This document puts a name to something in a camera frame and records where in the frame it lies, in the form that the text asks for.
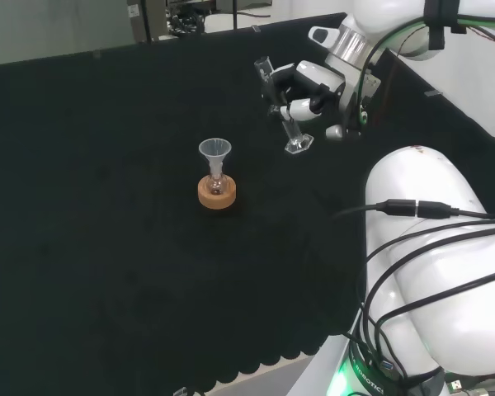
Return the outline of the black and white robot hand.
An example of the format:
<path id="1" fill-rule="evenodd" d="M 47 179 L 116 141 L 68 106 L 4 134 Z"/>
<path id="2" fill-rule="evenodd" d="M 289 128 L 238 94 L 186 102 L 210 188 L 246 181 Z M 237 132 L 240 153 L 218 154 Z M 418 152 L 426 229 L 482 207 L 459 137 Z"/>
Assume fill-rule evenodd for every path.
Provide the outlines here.
<path id="1" fill-rule="evenodd" d="M 262 97 L 269 103 L 268 116 L 285 128 L 292 149 L 310 144 L 313 137 L 301 131 L 299 125 L 335 111 L 341 121 L 326 129 L 326 137 L 343 140 L 357 132 L 367 119 L 365 105 L 379 90 L 381 80 L 366 73 L 359 87 L 360 71 L 343 64 L 346 73 L 325 68 L 308 60 L 274 68 L 265 57 L 256 66 L 262 82 Z"/>

